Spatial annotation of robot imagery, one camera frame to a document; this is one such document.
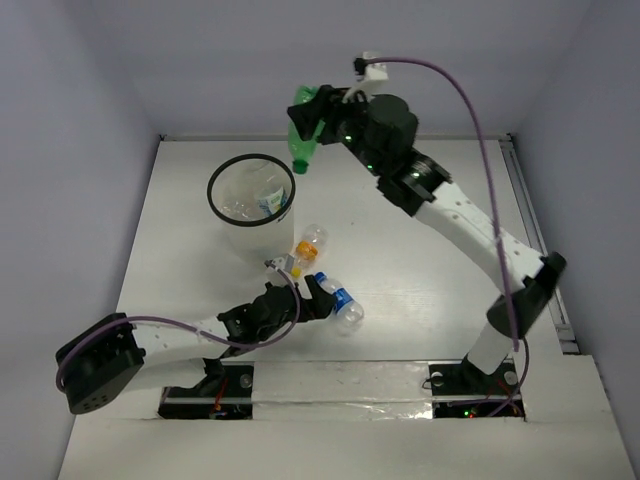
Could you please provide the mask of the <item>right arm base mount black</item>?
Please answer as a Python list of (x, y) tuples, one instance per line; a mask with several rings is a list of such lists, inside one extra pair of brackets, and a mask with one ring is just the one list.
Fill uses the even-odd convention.
[(492, 374), (477, 371), (466, 361), (436, 362), (428, 366), (421, 388), (432, 395), (436, 419), (510, 417), (524, 420), (521, 389), (530, 367), (529, 348), (524, 348), (521, 373), (513, 358), (505, 359)]

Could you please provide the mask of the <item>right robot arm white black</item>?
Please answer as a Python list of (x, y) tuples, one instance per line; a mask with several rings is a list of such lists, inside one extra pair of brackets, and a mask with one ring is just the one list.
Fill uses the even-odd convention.
[(403, 99), (357, 94), (345, 100), (345, 93), (323, 85), (287, 114), (303, 140), (343, 145), (377, 177), (388, 201), (449, 240), (499, 289), (487, 324), (460, 368), (462, 384), (482, 392), (496, 381), (513, 342), (526, 337), (551, 300), (566, 260), (557, 252), (544, 255), (495, 227), (448, 171), (416, 150), (418, 119)]

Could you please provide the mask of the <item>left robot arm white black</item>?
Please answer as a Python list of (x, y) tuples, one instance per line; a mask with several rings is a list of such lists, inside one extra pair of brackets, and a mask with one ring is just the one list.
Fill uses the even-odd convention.
[(212, 320), (185, 323), (110, 314), (56, 352), (56, 387), (65, 395), (69, 411), (84, 415), (113, 402), (144, 369), (202, 359), (189, 367), (186, 381), (198, 394), (209, 395), (221, 383), (216, 361), (264, 349), (297, 325), (331, 315), (335, 297), (314, 276), (304, 281), (308, 298), (290, 280), (283, 286), (267, 283), (253, 301)]

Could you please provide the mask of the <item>blue label bottle blue cap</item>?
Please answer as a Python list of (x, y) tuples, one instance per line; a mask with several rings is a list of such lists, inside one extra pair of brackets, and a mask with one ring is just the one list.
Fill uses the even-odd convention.
[(356, 301), (346, 288), (337, 280), (328, 277), (324, 272), (314, 274), (319, 286), (335, 300), (333, 307), (333, 324), (340, 335), (355, 333), (363, 324), (364, 308)]

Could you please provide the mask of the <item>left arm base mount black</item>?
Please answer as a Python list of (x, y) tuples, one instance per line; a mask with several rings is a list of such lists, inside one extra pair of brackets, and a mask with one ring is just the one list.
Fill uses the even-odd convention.
[(205, 376), (193, 387), (165, 387), (158, 415), (165, 420), (251, 420), (252, 363), (204, 360)]

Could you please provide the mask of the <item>clear bottle green white label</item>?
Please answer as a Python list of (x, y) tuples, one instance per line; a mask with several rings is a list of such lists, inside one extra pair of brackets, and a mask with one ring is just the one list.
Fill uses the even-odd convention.
[(277, 214), (288, 201), (288, 193), (283, 185), (267, 186), (254, 195), (255, 203), (263, 218)]

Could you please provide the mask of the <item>clear plastic bottle unlabeled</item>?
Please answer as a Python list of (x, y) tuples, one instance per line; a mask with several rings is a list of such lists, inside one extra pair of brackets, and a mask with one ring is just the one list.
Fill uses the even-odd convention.
[(249, 159), (234, 164), (223, 189), (221, 211), (240, 222), (265, 219), (259, 213), (254, 195), (267, 186), (283, 185), (273, 162)]

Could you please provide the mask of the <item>green plastic bottle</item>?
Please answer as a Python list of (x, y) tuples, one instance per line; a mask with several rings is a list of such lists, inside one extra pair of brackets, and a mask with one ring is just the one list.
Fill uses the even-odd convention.
[[(294, 97), (294, 104), (298, 105), (312, 100), (317, 91), (318, 87), (306, 85), (299, 86)], [(307, 172), (309, 163), (318, 144), (316, 138), (321, 134), (324, 125), (325, 122), (320, 121), (312, 138), (305, 141), (300, 137), (293, 121), (289, 121), (288, 148), (292, 156), (292, 171), (295, 174), (303, 175)]]

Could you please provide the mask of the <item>orange label bottle yellow cap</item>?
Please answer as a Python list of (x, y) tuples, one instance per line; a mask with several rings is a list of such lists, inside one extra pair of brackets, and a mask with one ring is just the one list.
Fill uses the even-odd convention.
[(316, 263), (326, 250), (328, 238), (328, 231), (320, 225), (311, 224), (305, 228), (293, 252), (291, 274), (294, 278), (300, 278)]

